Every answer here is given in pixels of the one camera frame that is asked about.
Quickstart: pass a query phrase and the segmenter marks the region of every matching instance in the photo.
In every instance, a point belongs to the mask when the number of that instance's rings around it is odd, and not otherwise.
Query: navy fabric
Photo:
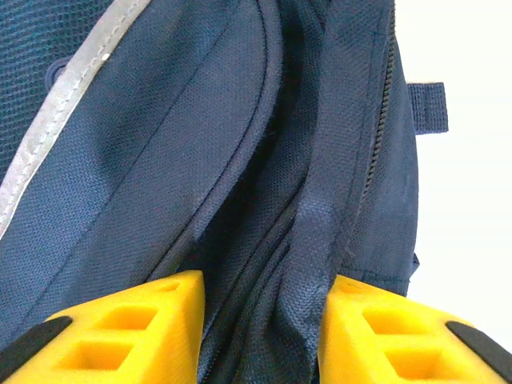
[[[144,282],[174,243],[203,233],[274,108],[281,44],[265,12],[253,0],[153,0],[131,27],[0,242],[0,345]]]
[[[445,86],[441,82],[409,84],[416,134],[448,132]]]
[[[406,294],[418,267],[439,87],[405,83],[393,0],[153,0],[0,241],[0,347],[198,269],[200,382],[316,382],[335,275]]]
[[[0,182],[46,96],[46,69],[77,50],[111,3],[0,2]]]

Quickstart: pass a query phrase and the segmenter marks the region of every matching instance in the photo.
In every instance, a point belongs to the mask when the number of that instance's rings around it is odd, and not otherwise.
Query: black rubber edge
[[[512,354],[492,338],[472,326],[467,326],[461,322],[447,322],[446,328],[475,352],[505,382],[512,383]]]
[[[19,370],[72,322],[69,316],[61,316],[37,324],[0,351],[0,383]]]

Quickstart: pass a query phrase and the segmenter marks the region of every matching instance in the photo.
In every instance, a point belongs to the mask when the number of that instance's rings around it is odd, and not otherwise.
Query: zipper
[[[391,10],[390,17],[390,47],[386,65],[386,78],[384,80],[384,90],[382,92],[382,104],[378,116],[377,133],[375,134],[375,144],[372,149],[372,155],[370,160],[370,168],[366,175],[365,187],[362,192],[362,202],[365,201],[371,183],[374,179],[375,171],[377,169],[378,156],[382,148],[382,136],[384,135],[384,127],[386,124],[388,109],[390,105],[390,91],[391,91],[391,79],[394,71],[394,50],[396,47],[396,34],[395,34],[395,16],[394,16],[395,5],[393,3],[393,9]]]
[[[258,280],[262,276],[262,272],[264,271],[267,264],[270,262],[270,260],[274,256],[275,251],[280,247],[280,245],[286,238],[287,234],[290,232],[290,229],[293,225],[295,214],[297,213],[298,200],[301,195],[302,187],[304,185],[305,180],[306,180],[306,176],[304,175],[304,178],[301,180],[299,187],[297,188],[297,190],[294,192],[293,196],[291,197],[290,202],[288,202],[286,204],[286,208],[284,208],[284,210],[279,214],[278,218],[276,219],[276,221],[274,222],[272,227],[269,229],[269,231],[266,233],[265,237],[259,244],[258,248],[251,255],[252,259],[258,260],[258,265],[260,266],[260,268],[255,269],[255,270],[258,270],[259,272],[257,272],[253,276],[251,276],[250,280],[247,280],[247,278],[244,279],[244,284],[251,286],[251,289],[253,289],[254,286],[258,283]],[[243,307],[236,313],[236,316],[238,317],[241,312],[243,312]],[[237,322],[238,322],[238,320],[236,320],[236,322],[232,325],[232,329],[234,329],[236,327]],[[208,365],[205,376],[201,380],[201,384],[204,384],[207,382],[207,380],[211,374],[211,371],[213,370],[213,368],[215,367],[215,365],[217,363],[218,356],[228,346],[227,342],[228,342],[228,338],[224,337],[222,339],[222,342],[219,344],[220,347],[217,348],[216,351],[213,353],[212,359],[210,361],[210,364]]]
[[[288,18],[290,20],[294,20],[294,18],[298,18],[298,16],[295,14],[296,9],[290,8],[290,12],[288,13]],[[302,27],[300,25],[294,25],[295,28],[283,28],[282,29],[282,40],[283,40],[283,58],[282,58],[282,84],[281,89],[278,93],[278,98],[276,100],[275,106],[274,106],[274,113],[272,116],[272,119],[269,121],[269,132],[272,132],[270,139],[274,140],[275,143],[277,143],[278,138],[280,136],[280,133],[282,132],[282,129],[286,125],[286,122],[290,119],[290,116],[293,113],[293,110],[295,108],[295,104],[298,100],[298,94],[300,91],[300,86],[302,82],[302,56],[301,52],[303,49],[304,44],[304,31],[302,30]],[[279,223],[279,219],[283,216],[291,216],[294,217],[294,213],[292,214],[291,211],[295,212],[297,207],[293,206],[294,202],[297,201],[298,196],[300,195],[300,191],[302,190],[302,185],[306,179],[306,174],[304,174],[303,179],[300,181],[300,183],[297,185],[296,191],[293,193],[293,195],[290,197],[290,204],[286,204],[286,208],[277,216],[276,222],[272,225],[272,227],[269,229],[269,232],[265,235],[264,239],[262,240],[262,243],[258,246],[261,247],[262,244],[265,243],[266,237],[269,233],[272,232],[272,229]],[[275,250],[272,250],[267,255],[268,258],[265,258],[262,260],[262,268],[263,270],[265,268],[265,265],[268,263],[269,259],[272,257]],[[246,284],[251,284],[254,286],[259,279],[259,274],[252,277],[251,282],[246,282]],[[223,348],[226,347],[227,339],[224,338],[222,342],[220,343],[220,347],[216,349],[216,351],[213,353],[213,357],[210,361],[210,364],[208,365],[208,368],[206,370],[205,376],[201,380],[201,384],[204,384],[208,381],[208,378],[215,367],[218,356],[222,352]]]

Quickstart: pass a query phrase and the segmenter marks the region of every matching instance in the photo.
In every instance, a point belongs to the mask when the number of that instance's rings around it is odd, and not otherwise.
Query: yellow plastic piece
[[[73,322],[5,384],[197,381],[205,294],[187,271],[59,312]]]
[[[446,327],[468,322],[338,276],[318,348],[321,384],[503,384]]]

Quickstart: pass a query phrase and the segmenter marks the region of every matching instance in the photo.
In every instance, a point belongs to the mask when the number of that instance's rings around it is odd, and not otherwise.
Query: gray reflective trim
[[[150,1],[114,0],[48,93],[0,186],[0,239],[94,76]]]

